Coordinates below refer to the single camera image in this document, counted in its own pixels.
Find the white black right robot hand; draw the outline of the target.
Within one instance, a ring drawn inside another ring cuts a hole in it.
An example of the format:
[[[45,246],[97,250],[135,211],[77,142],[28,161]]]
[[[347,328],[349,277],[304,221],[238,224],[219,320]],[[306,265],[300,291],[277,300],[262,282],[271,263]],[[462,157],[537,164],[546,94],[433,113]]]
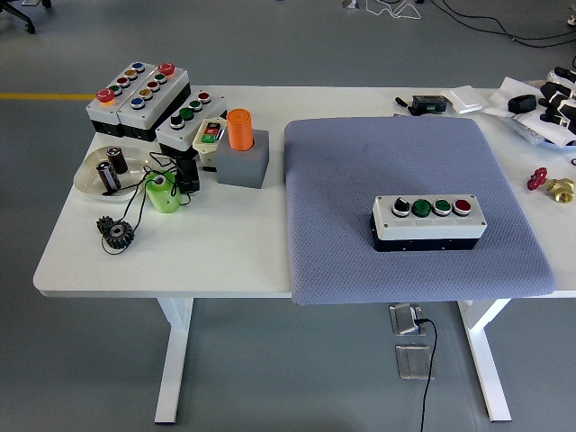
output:
[[[542,98],[538,103],[544,107],[542,122],[556,124],[575,133],[575,72],[555,67],[548,73],[547,81],[540,87]]]

